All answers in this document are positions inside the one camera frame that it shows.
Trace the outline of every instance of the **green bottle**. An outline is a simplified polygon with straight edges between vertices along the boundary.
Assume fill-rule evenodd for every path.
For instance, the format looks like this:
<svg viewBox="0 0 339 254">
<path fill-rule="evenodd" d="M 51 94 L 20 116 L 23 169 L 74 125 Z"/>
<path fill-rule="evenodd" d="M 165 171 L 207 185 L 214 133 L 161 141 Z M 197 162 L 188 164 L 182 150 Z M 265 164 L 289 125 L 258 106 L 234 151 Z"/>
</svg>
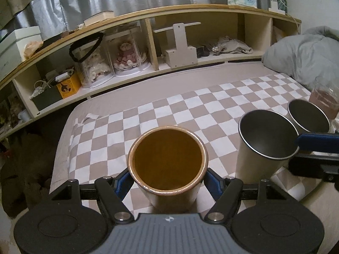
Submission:
<svg viewBox="0 0 339 254">
<path fill-rule="evenodd" d="M 286 0 L 277 0 L 278 9 L 284 10 L 287 13 L 287 1 Z"/>
</svg>

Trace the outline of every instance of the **metal screw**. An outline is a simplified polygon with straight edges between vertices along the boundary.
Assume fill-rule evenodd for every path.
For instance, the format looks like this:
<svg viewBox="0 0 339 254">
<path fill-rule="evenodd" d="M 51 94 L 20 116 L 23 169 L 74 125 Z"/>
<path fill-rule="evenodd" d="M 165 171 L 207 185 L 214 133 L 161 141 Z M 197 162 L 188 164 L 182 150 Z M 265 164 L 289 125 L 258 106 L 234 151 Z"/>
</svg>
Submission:
<svg viewBox="0 0 339 254">
<path fill-rule="evenodd" d="M 224 219 L 224 215 L 219 212 L 212 212 L 208 214 L 207 218 L 212 221 L 220 221 Z"/>
<path fill-rule="evenodd" d="M 114 214 L 114 218 L 118 221 L 125 221 L 131 217 L 130 213 L 127 212 L 118 212 Z"/>
</svg>

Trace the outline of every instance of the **black strap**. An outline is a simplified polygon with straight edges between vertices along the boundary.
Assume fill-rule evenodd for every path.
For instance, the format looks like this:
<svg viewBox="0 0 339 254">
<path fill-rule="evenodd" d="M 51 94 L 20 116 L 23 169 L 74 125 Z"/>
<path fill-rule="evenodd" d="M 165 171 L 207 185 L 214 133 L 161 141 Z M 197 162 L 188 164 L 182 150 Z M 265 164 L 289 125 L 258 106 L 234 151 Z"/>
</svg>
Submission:
<svg viewBox="0 0 339 254">
<path fill-rule="evenodd" d="M 69 56 L 73 59 L 74 62 L 76 63 L 81 63 L 84 62 L 88 57 L 90 57 L 90 55 L 96 50 L 96 48 L 100 45 L 102 39 L 104 37 L 104 34 L 102 32 L 97 32 L 94 33 L 92 35 L 86 36 L 76 42 L 74 42 L 70 47 L 69 47 Z M 98 41 L 93 45 L 93 47 L 89 50 L 88 53 L 86 53 L 82 58 L 77 59 L 74 54 L 73 51 L 83 45 L 86 45 L 92 41 L 94 41 L 95 39 L 98 39 Z"/>
</svg>

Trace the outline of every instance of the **black circular motor housing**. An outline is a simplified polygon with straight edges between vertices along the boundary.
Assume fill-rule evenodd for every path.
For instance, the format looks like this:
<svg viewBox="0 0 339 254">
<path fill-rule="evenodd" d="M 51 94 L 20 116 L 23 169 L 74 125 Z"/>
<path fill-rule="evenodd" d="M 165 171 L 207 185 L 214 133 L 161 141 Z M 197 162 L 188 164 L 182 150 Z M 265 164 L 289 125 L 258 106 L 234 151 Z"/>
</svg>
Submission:
<svg viewBox="0 0 339 254">
<path fill-rule="evenodd" d="M 108 227 L 98 212 L 73 203 L 38 205 L 14 227 L 22 253 L 82 254 L 101 244 Z"/>
<path fill-rule="evenodd" d="M 235 215 L 231 230 L 246 250 L 255 254 L 316 253 L 324 238 L 317 216 L 299 203 L 266 203 Z"/>
</svg>

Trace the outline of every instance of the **white logo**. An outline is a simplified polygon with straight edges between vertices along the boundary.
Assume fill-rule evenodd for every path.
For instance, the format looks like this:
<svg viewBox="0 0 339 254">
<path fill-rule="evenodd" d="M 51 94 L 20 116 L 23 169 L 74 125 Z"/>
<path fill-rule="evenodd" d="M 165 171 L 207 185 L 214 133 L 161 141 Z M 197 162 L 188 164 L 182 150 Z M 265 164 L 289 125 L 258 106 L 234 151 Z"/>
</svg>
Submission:
<svg viewBox="0 0 339 254">
<path fill-rule="evenodd" d="M 174 221 L 174 218 L 172 216 L 168 216 L 167 218 L 165 218 L 165 220 L 171 222 Z"/>
</svg>

